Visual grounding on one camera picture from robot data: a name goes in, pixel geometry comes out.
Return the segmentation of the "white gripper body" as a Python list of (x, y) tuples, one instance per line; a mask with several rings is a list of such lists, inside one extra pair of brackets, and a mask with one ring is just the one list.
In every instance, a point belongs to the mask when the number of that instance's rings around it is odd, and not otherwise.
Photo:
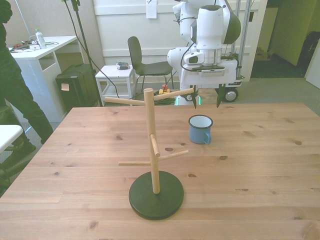
[(219, 84), (232, 84), (236, 81), (238, 62), (222, 60), (217, 65), (180, 64), (179, 83), (181, 89), (189, 86), (217, 87)]

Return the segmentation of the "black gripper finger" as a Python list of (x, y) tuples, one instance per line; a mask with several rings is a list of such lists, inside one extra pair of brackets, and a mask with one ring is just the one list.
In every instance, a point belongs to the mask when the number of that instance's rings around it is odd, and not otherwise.
[(198, 88), (196, 85), (193, 86), (193, 92), (190, 94), (191, 95), (191, 100), (193, 102), (194, 108), (197, 108), (197, 96), (198, 96)]
[(219, 87), (216, 89), (217, 90), (217, 100), (216, 100), (216, 107), (218, 108), (221, 104), (221, 101), (223, 100), (224, 98), (224, 95), (225, 95), (225, 88), (226, 88), (226, 85), (225, 84), (219, 84)]

